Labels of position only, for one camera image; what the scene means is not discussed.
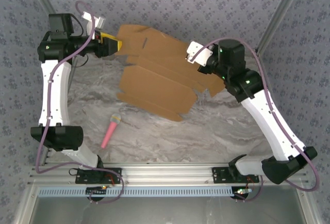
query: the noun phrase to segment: flattened cardboard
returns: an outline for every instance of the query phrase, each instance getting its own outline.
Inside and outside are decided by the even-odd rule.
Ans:
[[[199,65],[185,60],[187,43],[142,25],[122,25],[117,39],[123,42],[117,55],[129,55],[134,64],[124,69],[123,92],[117,97],[129,104],[173,121],[182,121],[197,100],[194,90],[208,88],[214,96],[224,89],[216,75],[197,71]]]

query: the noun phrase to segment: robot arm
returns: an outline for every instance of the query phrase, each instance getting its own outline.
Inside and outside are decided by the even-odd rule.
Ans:
[[[74,32],[72,15],[68,13],[50,14],[48,31],[38,47],[39,60],[43,73],[43,103],[39,119],[39,126],[31,128],[31,136],[37,141],[41,140],[47,122],[47,102],[51,97],[51,119],[44,145],[55,151],[61,151],[72,160],[90,167],[100,167],[101,159],[94,154],[84,143],[84,133],[80,126],[70,126],[68,114],[68,82],[71,72],[71,63],[64,62],[56,71],[52,82],[52,92],[48,93],[48,79],[54,67],[68,55],[76,51],[88,36],[72,36]],[[84,12],[83,18],[88,20],[87,34],[91,33],[91,15]],[[104,19],[94,17],[95,33],[93,40],[79,54],[94,53],[97,57],[109,56],[121,47],[121,41],[115,37],[100,32]]]
[[[191,42],[187,49],[187,61],[198,63],[199,72],[214,73],[224,80],[228,92],[256,120],[273,152],[272,157],[266,158],[241,155],[229,165],[235,165],[234,170],[241,175],[266,175],[275,184],[280,184],[302,169],[307,162],[283,134],[273,118],[260,75],[245,67],[244,46],[235,40],[224,40],[204,49],[192,61],[193,56],[201,48],[201,44]],[[304,151],[310,159],[315,158],[317,152],[314,147],[305,147],[285,122],[272,99],[271,103],[273,111],[276,112],[283,127],[296,142],[296,146]]]

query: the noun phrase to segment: marble surface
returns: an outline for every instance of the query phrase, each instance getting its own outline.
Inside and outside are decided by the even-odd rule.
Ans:
[[[79,57],[78,64],[85,61]],[[251,58],[251,69],[256,69]],[[90,57],[77,68],[69,92],[72,125],[84,129],[84,142],[105,162],[229,162],[241,154],[271,152],[252,116],[226,90],[198,100],[183,122],[173,122],[123,103],[116,98],[125,57],[102,60]],[[101,143],[112,114],[118,125],[105,149]],[[49,162],[69,161],[54,153]]]

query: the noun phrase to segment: patterned wallpaper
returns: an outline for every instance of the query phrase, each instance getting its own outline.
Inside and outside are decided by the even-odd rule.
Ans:
[[[76,0],[51,0],[61,12],[72,12]],[[120,25],[152,26],[178,39],[208,42],[223,36],[244,38],[257,46],[279,0],[85,0],[106,19],[105,30]]]
[[[0,2],[0,223],[12,223],[37,145],[42,74],[37,47],[48,18],[37,0]]]
[[[294,132],[316,147],[321,177],[316,192],[330,223],[330,0],[295,0],[263,61],[274,100]]]

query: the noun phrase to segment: pink microphone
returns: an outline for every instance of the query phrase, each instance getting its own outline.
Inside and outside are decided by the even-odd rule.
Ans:
[[[117,125],[120,123],[120,120],[121,120],[121,117],[119,114],[113,114],[111,116],[110,125],[109,125],[107,133],[105,134],[105,137],[103,139],[101,148],[105,148],[107,146],[107,144],[112,136],[112,133],[113,133],[114,129],[117,127]]]

